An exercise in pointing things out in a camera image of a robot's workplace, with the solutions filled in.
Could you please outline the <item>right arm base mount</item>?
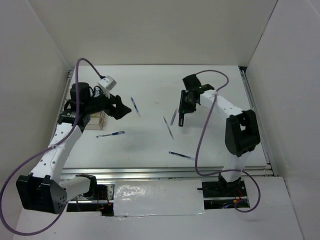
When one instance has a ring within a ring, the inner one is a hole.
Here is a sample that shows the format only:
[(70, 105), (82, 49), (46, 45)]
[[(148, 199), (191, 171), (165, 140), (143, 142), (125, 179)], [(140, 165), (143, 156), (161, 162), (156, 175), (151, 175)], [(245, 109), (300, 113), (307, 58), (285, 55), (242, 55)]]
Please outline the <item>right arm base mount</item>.
[(218, 181), (202, 182), (202, 187), (197, 188), (203, 194), (205, 210), (233, 209), (235, 204), (240, 208), (249, 208), (246, 186), (243, 180), (237, 186), (222, 190)]

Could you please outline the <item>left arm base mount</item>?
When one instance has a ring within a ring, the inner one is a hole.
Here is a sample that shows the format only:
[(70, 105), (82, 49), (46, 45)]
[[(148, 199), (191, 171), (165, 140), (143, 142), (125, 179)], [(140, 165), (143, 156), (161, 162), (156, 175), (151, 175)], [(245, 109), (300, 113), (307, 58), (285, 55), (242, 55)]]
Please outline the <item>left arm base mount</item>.
[(66, 207), (68, 213), (98, 213), (114, 216), (114, 184), (98, 184), (93, 195), (80, 194), (72, 198)]

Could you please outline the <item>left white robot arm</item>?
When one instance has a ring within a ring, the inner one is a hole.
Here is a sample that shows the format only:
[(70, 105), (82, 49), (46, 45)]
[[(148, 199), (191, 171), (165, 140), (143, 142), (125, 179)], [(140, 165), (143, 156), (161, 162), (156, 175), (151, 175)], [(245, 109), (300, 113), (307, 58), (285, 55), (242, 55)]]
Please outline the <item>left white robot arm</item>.
[(21, 175), (16, 181), (22, 206), (26, 210), (60, 214), (69, 200), (79, 195), (92, 200), (99, 193), (95, 176), (81, 173), (60, 183), (62, 170), (91, 120), (91, 115), (105, 112), (119, 120), (130, 113), (131, 109), (122, 103), (119, 95), (110, 93), (116, 85), (112, 79), (103, 78), (95, 87), (90, 87), (86, 82), (78, 85), (80, 103), (76, 102), (76, 86), (73, 84), (70, 98), (59, 115), (48, 151), (28, 175)]

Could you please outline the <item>blue pen bottom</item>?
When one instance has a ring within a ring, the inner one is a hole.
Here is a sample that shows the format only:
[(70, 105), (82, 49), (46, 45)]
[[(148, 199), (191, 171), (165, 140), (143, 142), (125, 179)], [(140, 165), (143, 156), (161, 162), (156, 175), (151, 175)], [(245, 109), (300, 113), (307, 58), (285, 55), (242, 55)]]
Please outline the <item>blue pen bottom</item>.
[(191, 156), (188, 156), (188, 155), (185, 155), (185, 154), (181, 154), (181, 153), (177, 153), (177, 152), (173, 152), (173, 151), (169, 151), (168, 153), (170, 155), (174, 155), (174, 156), (177, 156), (177, 157), (181, 157), (181, 158), (185, 158), (185, 159), (189, 159), (189, 160), (195, 161), (194, 157), (191, 157)]

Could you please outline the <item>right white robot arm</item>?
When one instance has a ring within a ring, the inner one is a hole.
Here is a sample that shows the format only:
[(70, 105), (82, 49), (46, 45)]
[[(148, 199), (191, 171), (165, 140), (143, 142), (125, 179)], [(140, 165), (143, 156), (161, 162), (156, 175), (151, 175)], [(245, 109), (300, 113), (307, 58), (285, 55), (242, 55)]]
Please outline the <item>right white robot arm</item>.
[(197, 105), (209, 110), (205, 125), (208, 125), (212, 114), (216, 114), (224, 123), (224, 143), (228, 157), (222, 171), (218, 173), (218, 190), (223, 196), (230, 196), (241, 181), (250, 153), (261, 142), (256, 114), (222, 97), (220, 90), (226, 87), (225, 84), (218, 88), (201, 84), (197, 73), (184, 77), (182, 81), (185, 89), (180, 95), (178, 126), (183, 127), (185, 115), (194, 113)]

